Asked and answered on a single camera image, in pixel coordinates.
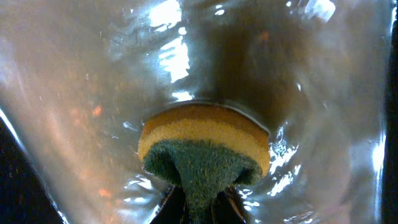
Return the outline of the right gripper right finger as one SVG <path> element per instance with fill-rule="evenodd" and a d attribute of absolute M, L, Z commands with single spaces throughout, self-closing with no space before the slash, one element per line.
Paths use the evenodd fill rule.
<path fill-rule="evenodd" d="M 226 188 L 218 194 L 214 203 L 214 223 L 246 223 L 239 194 L 235 188 Z"/>

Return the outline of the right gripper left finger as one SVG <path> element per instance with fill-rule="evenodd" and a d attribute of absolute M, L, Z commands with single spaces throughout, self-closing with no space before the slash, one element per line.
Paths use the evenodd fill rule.
<path fill-rule="evenodd" d="M 182 188 L 174 187 L 168 191 L 159 213 L 150 224 L 182 224 L 186 214 L 185 193 Z"/>

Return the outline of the green yellow sponge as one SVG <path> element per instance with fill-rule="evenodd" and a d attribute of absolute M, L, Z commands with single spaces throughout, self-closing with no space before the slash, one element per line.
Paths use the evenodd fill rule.
<path fill-rule="evenodd" d="M 182 105 L 144 124 L 138 155 L 146 172 L 180 187 L 189 223 L 214 223 L 218 194 L 268 174 L 268 133 L 245 115 L 213 105 Z"/>

